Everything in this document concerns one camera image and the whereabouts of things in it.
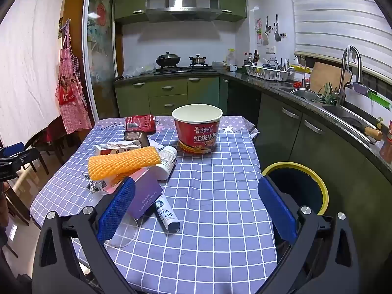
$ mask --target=trash can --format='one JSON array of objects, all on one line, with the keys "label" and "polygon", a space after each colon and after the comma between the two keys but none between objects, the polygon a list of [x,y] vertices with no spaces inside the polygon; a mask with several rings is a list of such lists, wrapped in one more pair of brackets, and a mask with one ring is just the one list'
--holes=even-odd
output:
[{"label": "trash can", "polygon": [[289,194],[298,206],[306,205],[323,215],[328,207],[328,190],[313,170],[293,162],[274,163],[263,171],[283,193]]}]

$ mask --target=white roller blind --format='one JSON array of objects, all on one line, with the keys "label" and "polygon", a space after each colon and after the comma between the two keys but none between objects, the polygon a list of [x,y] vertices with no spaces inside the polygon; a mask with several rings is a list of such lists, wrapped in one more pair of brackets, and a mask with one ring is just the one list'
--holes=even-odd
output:
[{"label": "white roller blind", "polygon": [[392,29],[374,0],[293,0],[295,51],[341,59],[352,44],[363,66],[392,79]]},{"label": "white roller blind", "polygon": [[0,135],[26,143],[60,115],[55,97],[63,0],[16,0],[0,24]]}]

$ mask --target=person's hand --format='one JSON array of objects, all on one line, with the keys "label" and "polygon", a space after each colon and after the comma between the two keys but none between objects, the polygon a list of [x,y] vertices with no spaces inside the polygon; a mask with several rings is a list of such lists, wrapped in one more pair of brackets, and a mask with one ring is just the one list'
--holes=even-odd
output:
[{"label": "person's hand", "polygon": [[[6,192],[9,189],[9,184],[6,182],[0,182],[0,189],[3,192]],[[7,206],[7,199],[5,198],[5,194],[0,194],[0,227],[7,227],[8,226],[8,206]]]}]

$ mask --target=checkered apron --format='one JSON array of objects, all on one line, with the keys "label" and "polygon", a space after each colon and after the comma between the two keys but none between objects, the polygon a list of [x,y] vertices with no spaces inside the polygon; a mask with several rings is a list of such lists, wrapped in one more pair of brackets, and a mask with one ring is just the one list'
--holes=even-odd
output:
[{"label": "checkered apron", "polygon": [[69,23],[66,23],[63,48],[60,50],[60,67],[58,70],[58,83],[56,97],[60,95],[60,76],[66,76],[72,81],[75,101],[60,105],[60,113],[63,118],[64,127],[68,134],[82,129],[91,129],[91,122],[87,112],[87,103],[83,95],[82,84],[80,84],[80,70],[78,58],[72,54],[71,37],[69,35]]}]

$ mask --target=gas stove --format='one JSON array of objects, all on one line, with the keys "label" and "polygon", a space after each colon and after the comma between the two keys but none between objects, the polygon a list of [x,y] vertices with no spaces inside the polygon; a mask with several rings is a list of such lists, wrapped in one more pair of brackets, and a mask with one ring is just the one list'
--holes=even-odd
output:
[{"label": "gas stove", "polygon": [[158,68],[155,74],[162,75],[162,74],[185,73],[185,72],[216,72],[216,70],[213,69],[212,66],[208,66],[208,65],[193,65],[193,66],[190,65],[184,67],[171,66],[171,67]]}]

